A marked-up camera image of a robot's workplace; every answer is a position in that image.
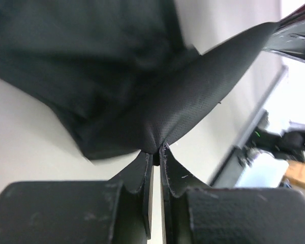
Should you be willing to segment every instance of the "white surface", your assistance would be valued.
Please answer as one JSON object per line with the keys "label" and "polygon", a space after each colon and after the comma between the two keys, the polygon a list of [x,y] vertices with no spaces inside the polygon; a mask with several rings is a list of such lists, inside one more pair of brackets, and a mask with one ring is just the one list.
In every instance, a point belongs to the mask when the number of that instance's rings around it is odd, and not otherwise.
{"label": "white surface", "polygon": [[[188,42],[205,52],[227,38],[280,18],[276,0],[176,0]],[[193,174],[207,181],[281,67],[261,53],[239,84],[171,149]],[[54,114],[0,80],[0,191],[10,182],[44,179],[108,179],[135,158],[89,162]],[[159,169],[154,175],[152,240],[162,243]]]}
{"label": "white surface", "polygon": [[277,160],[270,154],[263,153],[249,167],[246,167],[238,179],[236,188],[276,188],[279,186],[288,162]]}

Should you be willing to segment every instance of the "black fabric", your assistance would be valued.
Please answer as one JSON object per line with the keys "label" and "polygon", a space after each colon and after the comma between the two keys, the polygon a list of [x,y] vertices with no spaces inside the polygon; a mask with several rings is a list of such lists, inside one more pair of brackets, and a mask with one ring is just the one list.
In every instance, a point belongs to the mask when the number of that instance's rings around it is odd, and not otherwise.
{"label": "black fabric", "polygon": [[305,244],[305,198],[292,189],[189,189],[195,244]]}
{"label": "black fabric", "polygon": [[0,0],[0,78],[47,104],[89,159],[153,154],[228,94],[276,26],[199,57],[172,0]]}

